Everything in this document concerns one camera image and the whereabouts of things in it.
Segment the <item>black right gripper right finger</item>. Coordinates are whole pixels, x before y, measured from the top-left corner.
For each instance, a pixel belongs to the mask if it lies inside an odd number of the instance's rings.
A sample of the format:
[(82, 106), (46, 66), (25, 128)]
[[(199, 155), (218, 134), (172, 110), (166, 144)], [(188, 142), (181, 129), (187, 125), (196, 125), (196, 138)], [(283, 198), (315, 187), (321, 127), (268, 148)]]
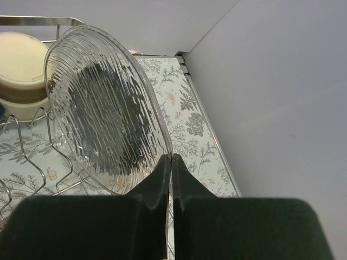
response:
[(303, 200), (217, 197), (178, 154), (172, 180), (176, 259), (333, 259)]

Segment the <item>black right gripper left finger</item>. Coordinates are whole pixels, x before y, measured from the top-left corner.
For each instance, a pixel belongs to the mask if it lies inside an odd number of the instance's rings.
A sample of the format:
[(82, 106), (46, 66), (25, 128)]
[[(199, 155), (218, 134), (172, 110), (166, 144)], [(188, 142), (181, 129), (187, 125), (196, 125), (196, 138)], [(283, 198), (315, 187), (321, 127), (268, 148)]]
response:
[(165, 259), (170, 157), (125, 195), (33, 196), (1, 232), (1, 259)]

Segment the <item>floral tablecloth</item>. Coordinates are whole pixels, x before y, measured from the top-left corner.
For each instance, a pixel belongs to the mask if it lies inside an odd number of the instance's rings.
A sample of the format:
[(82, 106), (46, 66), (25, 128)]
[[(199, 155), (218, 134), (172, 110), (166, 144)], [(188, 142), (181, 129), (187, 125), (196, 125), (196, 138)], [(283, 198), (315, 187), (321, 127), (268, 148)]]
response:
[[(138, 57), (137, 61), (158, 101), (168, 130), (172, 158), (175, 154), (180, 155), (188, 171), (217, 197), (238, 197), (238, 188), (180, 59)], [(167, 220), (165, 259), (175, 256), (172, 162)]]

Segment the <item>beige and brown mug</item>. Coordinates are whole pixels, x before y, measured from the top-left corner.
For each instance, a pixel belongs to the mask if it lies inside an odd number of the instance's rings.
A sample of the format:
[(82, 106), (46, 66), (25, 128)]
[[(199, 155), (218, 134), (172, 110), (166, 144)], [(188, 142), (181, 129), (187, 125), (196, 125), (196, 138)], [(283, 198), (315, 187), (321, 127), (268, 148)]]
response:
[(48, 46), (20, 32), (1, 32), (1, 106), (4, 116), (31, 121), (50, 109), (44, 81)]

